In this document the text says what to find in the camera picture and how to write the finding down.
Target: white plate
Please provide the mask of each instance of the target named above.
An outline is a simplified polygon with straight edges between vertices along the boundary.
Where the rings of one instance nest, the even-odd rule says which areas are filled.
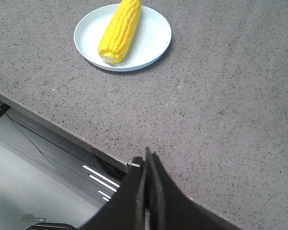
[[[90,12],[78,23],[74,42],[78,51],[94,65],[111,71],[132,71],[157,61],[171,41],[171,28],[157,11],[142,6],[141,16],[132,44],[124,60],[108,64],[99,56],[97,48],[118,4]]]

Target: white stripe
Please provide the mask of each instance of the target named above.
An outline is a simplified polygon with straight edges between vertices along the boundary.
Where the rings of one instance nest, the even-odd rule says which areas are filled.
[[[101,191],[98,191],[101,195],[103,195],[103,196],[105,196],[106,198],[108,198],[108,199],[111,199],[111,197],[109,196],[109,195],[107,195],[107,194],[105,194],[105,193],[103,193],[103,192],[101,192]]]
[[[110,185],[106,184],[105,182],[97,179],[96,177],[90,175],[91,178],[93,178],[94,180],[96,180],[97,182],[101,183],[102,185],[104,185],[105,187],[111,189],[112,191],[116,192],[116,189],[115,188],[112,188]]]
[[[95,175],[101,177],[101,178],[104,179],[105,181],[108,181],[110,184],[113,184],[113,185],[116,186],[117,188],[120,187],[117,183],[111,181],[110,179],[106,178],[105,176],[101,175],[100,173],[96,172],[95,170],[87,167],[86,165],[84,165],[83,167],[84,167],[85,169],[87,169],[88,171],[94,173]]]

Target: yellow corn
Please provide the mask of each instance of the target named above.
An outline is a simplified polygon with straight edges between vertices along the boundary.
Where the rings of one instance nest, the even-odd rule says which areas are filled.
[[[122,0],[102,36],[98,53],[108,63],[126,56],[141,13],[141,0]]]

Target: gray countertop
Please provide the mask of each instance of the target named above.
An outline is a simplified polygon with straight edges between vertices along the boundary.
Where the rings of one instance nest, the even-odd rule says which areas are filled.
[[[288,0],[143,0],[172,41],[125,73],[73,43],[113,3],[0,0],[0,99],[120,168],[149,146],[197,203],[245,230],[288,230]]]

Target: floor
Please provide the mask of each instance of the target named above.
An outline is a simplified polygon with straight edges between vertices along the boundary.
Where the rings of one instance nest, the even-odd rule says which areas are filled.
[[[41,219],[78,228],[102,206],[57,174],[37,149],[43,141],[28,138],[6,115],[0,118],[0,230],[23,230]]]

